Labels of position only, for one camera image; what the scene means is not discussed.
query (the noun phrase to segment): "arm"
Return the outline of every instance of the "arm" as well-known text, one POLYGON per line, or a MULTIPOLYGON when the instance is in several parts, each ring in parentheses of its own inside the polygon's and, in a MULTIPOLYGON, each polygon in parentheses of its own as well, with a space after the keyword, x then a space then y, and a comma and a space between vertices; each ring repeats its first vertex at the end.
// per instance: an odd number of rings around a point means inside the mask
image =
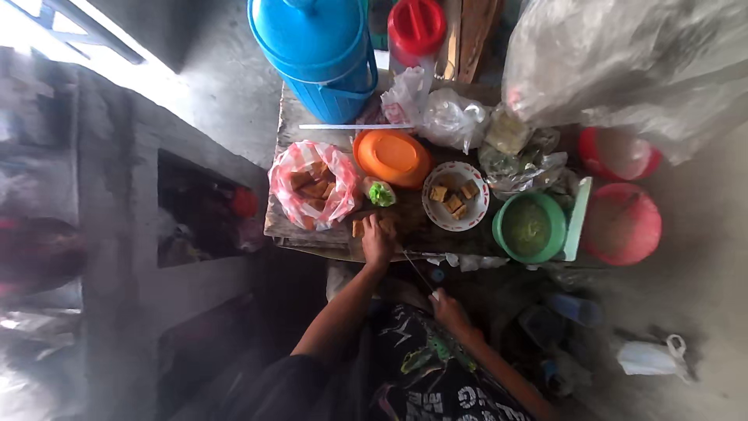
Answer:
POLYGON ((361 243, 367 260, 363 270, 322 309, 291 355, 310 355, 329 365, 364 320, 374 290, 390 265, 394 242, 382 231, 375 214, 363 222, 361 243))
POLYGON ((513 369, 490 345, 485 343, 483 334, 473 327, 460 304, 439 288, 439 300, 429 297, 434 305, 436 320, 455 336, 465 350, 470 353, 512 394, 514 399, 528 410, 538 421, 551 421, 557 418, 553 406, 543 399, 530 382, 513 369))

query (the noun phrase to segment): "blue lid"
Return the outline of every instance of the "blue lid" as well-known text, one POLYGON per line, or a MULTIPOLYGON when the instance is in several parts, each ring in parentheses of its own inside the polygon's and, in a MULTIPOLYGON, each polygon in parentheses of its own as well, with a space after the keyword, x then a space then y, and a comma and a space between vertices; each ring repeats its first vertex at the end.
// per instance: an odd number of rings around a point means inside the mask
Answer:
POLYGON ((247 10, 268 60, 293 79, 329 82, 365 59, 360 0, 249 0, 247 10))

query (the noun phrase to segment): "white bowl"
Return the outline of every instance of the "white bowl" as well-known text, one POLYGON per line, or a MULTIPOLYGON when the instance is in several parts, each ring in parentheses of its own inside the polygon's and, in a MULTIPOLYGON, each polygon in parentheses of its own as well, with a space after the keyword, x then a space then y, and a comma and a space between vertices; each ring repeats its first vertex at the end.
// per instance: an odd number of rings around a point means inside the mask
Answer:
POLYGON ((421 191, 421 200, 423 201, 423 209, 426 210, 426 215, 429 216, 429 219, 434 224, 439 225, 447 231, 459 232, 473 228, 483 219, 485 212, 488 210, 490 195, 488 184, 485 183, 477 169, 468 163, 452 161, 439 165, 426 177, 426 180, 423 182, 423 190, 421 191), (472 199, 463 201, 467 205, 467 213, 462 219, 452 218, 452 215, 443 204, 429 199, 432 186, 445 174, 453 175, 459 186, 468 180, 475 181, 475 185, 478 186, 480 191, 472 199))

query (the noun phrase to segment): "green plastic bowl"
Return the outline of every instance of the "green plastic bowl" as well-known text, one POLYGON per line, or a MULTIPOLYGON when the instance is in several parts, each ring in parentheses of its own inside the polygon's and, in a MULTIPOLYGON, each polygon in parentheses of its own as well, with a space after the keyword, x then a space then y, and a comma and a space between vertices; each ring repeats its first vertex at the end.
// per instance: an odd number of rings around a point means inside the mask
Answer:
POLYGON ((543 193, 519 193, 504 203, 499 213, 494 216, 491 229, 494 233, 494 239, 506 250, 509 257, 522 263, 537 264, 551 259, 563 248, 566 240, 566 215, 564 215, 559 204, 548 195, 543 193), (548 242, 542 250, 533 255, 522 255, 509 248, 506 236, 510 235, 511 232, 508 232, 502 226, 508 215, 512 215, 514 212, 522 212, 529 202, 535 203, 545 212, 548 217, 550 233, 548 242))

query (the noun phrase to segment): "pink striped plastic bag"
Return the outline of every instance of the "pink striped plastic bag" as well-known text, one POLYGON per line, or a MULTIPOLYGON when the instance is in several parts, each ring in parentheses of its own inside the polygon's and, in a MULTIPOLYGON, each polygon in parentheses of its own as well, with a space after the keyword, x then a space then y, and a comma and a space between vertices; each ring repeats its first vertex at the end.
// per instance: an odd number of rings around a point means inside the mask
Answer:
POLYGON ((330 229, 361 205, 355 164, 334 145, 309 140, 296 142, 275 157, 268 176, 270 194, 278 198, 289 221, 304 229, 330 229), (327 164, 335 175, 335 190, 322 212, 312 208, 294 192, 289 181, 292 172, 310 171, 311 165, 319 161, 327 164))

